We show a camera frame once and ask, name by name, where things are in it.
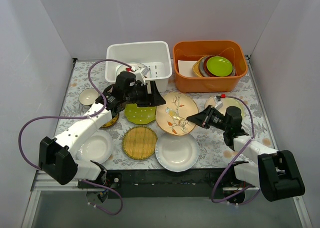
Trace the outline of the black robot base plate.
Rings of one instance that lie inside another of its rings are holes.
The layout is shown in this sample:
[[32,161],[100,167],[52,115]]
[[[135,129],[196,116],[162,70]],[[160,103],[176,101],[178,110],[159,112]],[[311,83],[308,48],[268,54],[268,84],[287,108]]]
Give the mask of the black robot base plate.
[[166,169],[109,170],[107,187],[123,198],[210,197],[223,168],[192,168],[183,172]]

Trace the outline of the beige bird pattern plate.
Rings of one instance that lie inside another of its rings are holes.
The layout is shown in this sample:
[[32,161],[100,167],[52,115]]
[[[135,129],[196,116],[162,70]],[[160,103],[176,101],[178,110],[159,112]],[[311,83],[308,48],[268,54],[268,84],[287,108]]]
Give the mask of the beige bird pattern plate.
[[165,132],[183,136],[189,134],[195,124],[187,121],[187,117],[199,112],[195,101],[189,96],[170,92],[164,96],[166,103],[157,106],[155,120],[157,125]]

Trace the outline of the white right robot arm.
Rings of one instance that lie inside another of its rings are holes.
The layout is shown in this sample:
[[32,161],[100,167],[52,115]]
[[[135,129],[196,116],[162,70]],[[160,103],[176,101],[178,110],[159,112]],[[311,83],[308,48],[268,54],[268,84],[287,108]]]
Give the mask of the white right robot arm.
[[276,201],[305,193],[305,185],[294,155],[288,150],[277,151],[254,140],[242,127],[240,108],[229,106],[225,114],[213,106],[187,117],[187,121],[208,129],[211,126],[223,131],[225,144],[246,156],[249,161],[234,157],[221,173],[227,183],[239,186],[243,181],[258,187],[268,201]]

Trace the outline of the white watermelon pattern plate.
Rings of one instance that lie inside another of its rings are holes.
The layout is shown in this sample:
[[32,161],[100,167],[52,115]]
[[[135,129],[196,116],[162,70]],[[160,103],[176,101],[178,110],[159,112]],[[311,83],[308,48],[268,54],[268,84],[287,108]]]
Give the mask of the white watermelon pattern plate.
[[131,73],[142,73],[145,78],[151,78],[151,69],[150,67],[146,66],[145,64],[138,63],[138,62],[130,62],[128,63],[130,68],[127,65],[120,65],[115,72],[115,76],[119,75],[122,71],[128,71]]

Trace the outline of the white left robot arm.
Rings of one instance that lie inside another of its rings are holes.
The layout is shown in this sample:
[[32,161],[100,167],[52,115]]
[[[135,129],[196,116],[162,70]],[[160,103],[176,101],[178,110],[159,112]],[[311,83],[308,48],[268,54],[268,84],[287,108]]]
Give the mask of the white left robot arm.
[[65,185],[73,179],[89,180],[96,188],[103,187],[107,169],[96,159],[76,160],[80,147],[104,124],[125,109],[126,104],[139,107],[164,105],[166,101],[155,81],[140,81],[135,74],[123,71],[91,105],[87,114],[54,138],[45,137],[39,145],[38,165],[42,171]]

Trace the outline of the green dotted scalloped plate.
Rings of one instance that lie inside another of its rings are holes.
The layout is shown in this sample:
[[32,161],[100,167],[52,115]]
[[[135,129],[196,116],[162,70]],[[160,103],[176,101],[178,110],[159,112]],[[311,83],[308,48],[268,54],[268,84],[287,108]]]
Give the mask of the green dotted scalloped plate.
[[129,122],[145,125],[156,119],[156,107],[138,107],[137,104],[127,104],[124,114]]

